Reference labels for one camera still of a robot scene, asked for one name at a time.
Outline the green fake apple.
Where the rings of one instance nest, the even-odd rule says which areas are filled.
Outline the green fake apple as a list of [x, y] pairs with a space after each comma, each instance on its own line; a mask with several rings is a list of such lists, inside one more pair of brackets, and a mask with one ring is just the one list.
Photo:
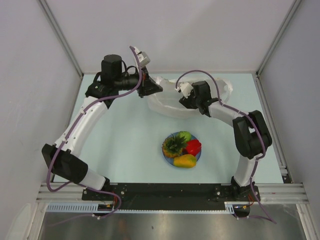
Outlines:
[[178, 135], [179, 137], [183, 138], [185, 142], [192, 140], [192, 134], [188, 131], [180, 131]]

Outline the white plastic bag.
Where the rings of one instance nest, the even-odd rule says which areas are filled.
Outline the white plastic bag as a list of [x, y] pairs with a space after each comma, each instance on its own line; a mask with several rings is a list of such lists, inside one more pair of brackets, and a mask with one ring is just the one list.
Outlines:
[[[175, 90], [176, 81], [177, 78], [166, 79], [162, 76], [156, 76], [155, 82], [163, 88], [163, 91], [154, 93], [147, 97], [148, 107], [156, 113], [172, 118], [188, 119], [195, 116], [200, 116], [201, 114], [198, 109], [187, 109], [181, 103], [179, 103], [179, 100], [183, 97], [183, 95]], [[184, 76], [179, 81], [179, 84], [184, 82], [193, 84], [200, 81], [206, 81], [209, 84], [212, 98], [216, 98], [218, 96], [214, 82], [209, 77], [199, 75], [194, 75], [191, 77]], [[222, 101], [225, 103], [228, 102], [233, 92], [232, 83], [223, 78], [215, 78], [215, 81], [217, 83]]]

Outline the blue plastic plate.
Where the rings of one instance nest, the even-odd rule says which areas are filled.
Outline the blue plastic plate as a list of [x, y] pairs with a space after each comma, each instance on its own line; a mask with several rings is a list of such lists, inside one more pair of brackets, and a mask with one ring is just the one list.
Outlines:
[[[172, 133], [172, 134], [170, 134], [170, 135], [177, 135], [179, 132], [175, 132], [175, 133]], [[182, 156], [182, 155], [187, 155], [188, 153], [186, 152], [186, 147], [183, 149], [183, 151], [182, 151], [182, 153], [181, 153], [181, 155], [180, 156]], [[199, 159], [200, 159], [200, 157], [201, 157], [201, 154], [202, 154], [202, 145], [201, 145], [201, 151], [195, 156], [196, 157], [196, 159], [197, 159], [197, 162], [199, 161]], [[172, 166], [174, 166], [173, 165], [173, 160], [174, 160], [174, 158], [169, 158], [169, 157], [166, 157], [166, 156], [164, 156], [164, 159], [170, 164], [170, 165], [172, 165]]]

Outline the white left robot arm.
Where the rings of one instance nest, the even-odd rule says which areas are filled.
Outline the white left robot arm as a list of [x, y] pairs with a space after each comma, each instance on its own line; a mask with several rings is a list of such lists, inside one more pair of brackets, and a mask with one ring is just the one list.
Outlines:
[[92, 189], [100, 200], [110, 196], [110, 180], [91, 170], [79, 158], [89, 134], [115, 99], [134, 91], [140, 98], [163, 91], [146, 68], [150, 62], [148, 55], [136, 48], [133, 55], [134, 73], [128, 73], [128, 67], [119, 55], [109, 54], [103, 58], [101, 71], [87, 88], [76, 117], [54, 144], [45, 144], [41, 150], [49, 174], [60, 176], [68, 183]]

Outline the orange fake pineapple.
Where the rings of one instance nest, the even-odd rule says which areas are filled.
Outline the orange fake pineapple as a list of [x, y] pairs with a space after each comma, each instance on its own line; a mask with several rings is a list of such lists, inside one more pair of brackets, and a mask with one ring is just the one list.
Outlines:
[[184, 136], [180, 134], [173, 135], [171, 134], [167, 137], [162, 143], [162, 152], [167, 158], [179, 157], [183, 149], [187, 146], [187, 141]]

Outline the yellow fake fruit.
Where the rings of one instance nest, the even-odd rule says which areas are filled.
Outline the yellow fake fruit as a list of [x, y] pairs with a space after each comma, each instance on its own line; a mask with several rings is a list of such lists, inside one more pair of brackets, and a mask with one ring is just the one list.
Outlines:
[[197, 158], [192, 154], [185, 154], [173, 159], [173, 165], [177, 168], [193, 168], [197, 164]]

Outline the red fake pepper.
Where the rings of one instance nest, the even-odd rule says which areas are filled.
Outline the red fake pepper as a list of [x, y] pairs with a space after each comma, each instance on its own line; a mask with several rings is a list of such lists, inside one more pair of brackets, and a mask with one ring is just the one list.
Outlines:
[[186, 152], [190, 155], [196, 156], [202, 149], [202, 144], [197, 139], [192, 139], [186, 143]]

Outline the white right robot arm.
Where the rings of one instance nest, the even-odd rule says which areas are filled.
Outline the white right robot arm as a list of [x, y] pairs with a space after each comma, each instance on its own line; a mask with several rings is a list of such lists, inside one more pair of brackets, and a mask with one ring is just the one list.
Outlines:
[[230, 194], [242, 201], [248, 194], [254, 194], [254, 175], [259, 159], [263, 158], [272, 137], [263, 114], [254, 110], [243, 112], [225, 104], [220, 97], [212, 98], [206, 81], [192, 84], [177, 83], [175, 90], [182, 93], [179, 102], [187, 109], [198, 109], [202, 115], [218, 119], [233, 128], [234, 141], [240, 157], [234, 176], [231, 177]]

